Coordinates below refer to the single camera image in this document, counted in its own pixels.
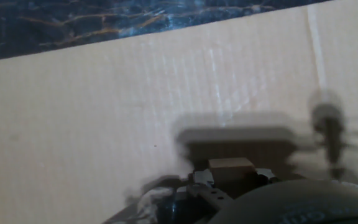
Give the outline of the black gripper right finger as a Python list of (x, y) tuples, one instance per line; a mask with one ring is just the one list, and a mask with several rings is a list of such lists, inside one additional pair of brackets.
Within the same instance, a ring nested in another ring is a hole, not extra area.
[(263, 184), (274, 184), (279, 182), (279, 178), (270, 169), (258, 168), (256, 169), (256, 173)]

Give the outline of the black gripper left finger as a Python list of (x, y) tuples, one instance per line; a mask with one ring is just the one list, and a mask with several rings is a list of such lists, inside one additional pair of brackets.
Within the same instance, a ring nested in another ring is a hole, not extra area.
[(213, 175), (209, 169), (194, 171), (192, 177), (193, 183), (186, 187), (186, 191), (192, 197), (201, 198), (217, 211), (234, 201), (227, 193), (214, 188)]

